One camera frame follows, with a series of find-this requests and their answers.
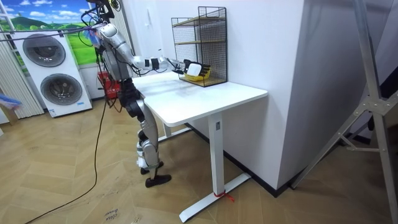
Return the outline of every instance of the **white appliance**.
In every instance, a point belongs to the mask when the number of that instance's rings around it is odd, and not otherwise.
[[[52,117],[92,109],[91,99],[81,77],[67,37],[57,31],[16,32],[13,39],[26,69]]]

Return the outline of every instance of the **red tag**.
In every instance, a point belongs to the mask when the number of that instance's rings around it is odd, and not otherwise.
[[[221,194],[219,194],[219,195],[217,195],[216,193],[213,193],[213,194],[214,194],[215,197],[222,197],[222,196],[225,195],[225,196],[228,197],[232,202],[235,202],[235,199],[234,199],[232,196],[230,196],[229,194],[225,193],[225,190],[224,190],[223,193],[221,193]]]

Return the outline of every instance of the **desk foot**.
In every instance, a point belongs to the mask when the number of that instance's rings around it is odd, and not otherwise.
[[[239,186],[243,182],[250,179],[251,176],[247,173],[243,173],[239,175],[237,178],[231,180],[227,184],[225,184],[225,192],[228,193],[233,190],[235,187]],[[191,207],[185,209],[180,214],[181,222],[185,223],[188,219],[192,218],[195,214],[205,209],[207,206],[211,205],[213,202],[217,201],[221,197],[215,197],[214,193],[207,195],[205,198],[201,199],[199,202],[193,204]]]
[[[162,136],[162,137],[158,138],[158,142],[160,143],[160,142],[162,142],[164,140],[167,140],[167,139],[172,138],[174,136],[178,136],[179,134],[183,134],[183,133],[186,133],[188,131],[191,131],[191,129],[190,128],[184,128],[184,129],[175,131],[175,132],[171,133],[170,136]]]

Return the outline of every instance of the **white desk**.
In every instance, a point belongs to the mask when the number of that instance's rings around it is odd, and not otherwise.
[[[228,193],[250,176],[241,174],[231,182],[224,184],[223,165],[223,110],[238,106],[268,95],[265,90],[235,83],[223,83],[201,87],[178,79],[174,72],[134,78],[136,88],[144,97],[145,104],[164,123],[165,137],[174,136],[189,130],[171,133],[169,127],[178,126],[198,118],[208,117],[210,135],[211,173],[213,176],[213,194],[209,194],[180,214],[182,222],[215,202],[224,191]]]

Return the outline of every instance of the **wooden floor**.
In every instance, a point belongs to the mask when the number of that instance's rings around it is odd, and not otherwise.
[[[2,126],[0,223],[19,224],[87,191],[103,101],[95,109],[53,119],[48,114]],[[86,196],[35,223],[181,223],[179,213],[211,193],[209,145],[189,132],[160,144],[173,179],[151,189],[136,166],[136,119],[107,109],[98,148],[98,183]],[[225,181],[240,173],[224,160]],[[297,190],[272,197],[253,180],[188,223],[390,223],[377,154],[337,149]]]

